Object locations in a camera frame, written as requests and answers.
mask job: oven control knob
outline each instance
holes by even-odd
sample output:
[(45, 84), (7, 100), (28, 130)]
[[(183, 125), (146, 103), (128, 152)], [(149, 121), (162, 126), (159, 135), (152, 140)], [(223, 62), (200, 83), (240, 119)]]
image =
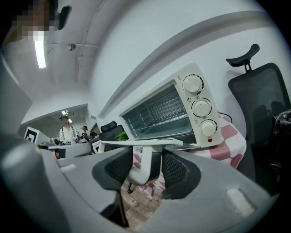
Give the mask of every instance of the oven control knob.
[(211, 111), (211, 105), (206, 100), (195, 101), (192, 111), (198, 117), (205, 117)]
[(215, 133), (216, 125), (212, 122), (204, 122), (201, 125), (201, 132), (204, 136), (210, 137)]
[(188, 77), (184, 81), (184, 88), (191, 93), (198, 92), (200, 87), (201, 80), (198, 77)]

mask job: cable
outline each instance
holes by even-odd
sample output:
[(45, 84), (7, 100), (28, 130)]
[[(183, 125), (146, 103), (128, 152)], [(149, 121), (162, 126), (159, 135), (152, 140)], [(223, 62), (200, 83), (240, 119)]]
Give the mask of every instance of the cable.
[(223, 113), (223, 112), (218, 112), (219, 114), (222, 114), (222, 115), (226, 115), (226, 116), (228, 116), (230, 119), (231, 119), (231, 123), (232, 123), (232, 118), (231, 118), (231, 116), (230, 115), (228, 115), (228, 114), (226, 114), (226, 113)]
[(87, 32), (85, 34), (85, 37), (83, 39), (83, 42), (82, 42), (82, 45), (81, 45), (81, 49), (80, 49), (80, 54), (79, 54), (79, 57), (78, 57), (78, 66), (77, 66), (77, 82), (78, 82), (78, 79), (79, 79), (79, 68), (80, 68), (80, 59), (81, 59), (81, 55), (82, 55), (82, 51), (83, 51), (83, 46), (84, 44), (86, 43), (86, 40), (87, 40), (87, 34), (88, 34), (88, 31), (89, 31), (89, 28), (93, 22), (93, 20), (95, 19), (97, 13), (101, 10), (102, 6), (104, 5), (104, 3), (106, 2), (107, 0), (103, 0), (103, 2), (100, 4), (100, 6), (98, 7), (97, 11), (95, 12), (95, 14), (93, 15), (91, 21), (90, 21), (90, 24), (88, 25), (88, 28), (87, 28)]

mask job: green plant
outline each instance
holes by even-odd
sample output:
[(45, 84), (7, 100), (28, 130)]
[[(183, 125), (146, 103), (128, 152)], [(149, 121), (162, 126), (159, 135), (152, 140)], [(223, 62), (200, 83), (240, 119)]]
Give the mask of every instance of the green plant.
[(120, 135), (117, 136), (118, 141), (126, 141), (128, 140), (128, 136), (126, 132), (122, 132)]

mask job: ceiling pipe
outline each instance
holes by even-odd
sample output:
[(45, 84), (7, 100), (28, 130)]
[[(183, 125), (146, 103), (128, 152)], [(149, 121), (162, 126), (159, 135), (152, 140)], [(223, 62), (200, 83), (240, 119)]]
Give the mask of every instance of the ceiling pipe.
[(75, 44), (76, 46), (84, 46), (84, 47), (92, 47), (92, 48), (99, 48), (99, 46), (96, 45), (88, 45), (88, 44), (80, 44), (80, 43), (72, 43), (72, 42), (68, 42), (68, 43), (52, 43), (52, 44), (47, 44), (47, 46), (50, 45), (70, 45), (70, 44)]
[(78, 68), (77, 68), (77, 82), (79, 80), (79, 67), (80, 67), (80, 59), (81, 59), (81, 54), (82, 54), (82, 50), (83, 50), (83, 46), (84, 44), (86, 43), (86, 40), (87, 40), (87, 34), (88, 34), (88, 31), (89, 31), (89, 28), (93, 22), (93, 20), (95, 19), (97, 13), (101, 10), (102, 6), (105, 4), (107, 0), (103, 0), (103, 2), (100, 4), (100, 6), (98, 7), (97, 11), (95, 12), (95, 14), (93, 15), (91, 21), (90, 21), (90, 24), (88, 25), (88, 28), (87, 28), (87, 32), (85, 34), (85, 37), (83, 39), (83, 43), (82, 43), (82, 46), (81, 46), (81, 49), (80, 49), (80, 54), (79, 54), (79, 57), (78, 57)]

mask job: mesh seat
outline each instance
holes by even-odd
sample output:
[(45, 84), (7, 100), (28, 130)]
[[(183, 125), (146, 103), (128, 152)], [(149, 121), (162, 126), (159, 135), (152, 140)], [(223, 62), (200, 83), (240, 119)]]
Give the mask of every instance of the mesh seat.
[(282, 74), (277, 65), (268, 63), (231, 79), (228, 86), (246, 120), (246, 140), (251, 148), (267, 145), (273, 117), (291, 108)]

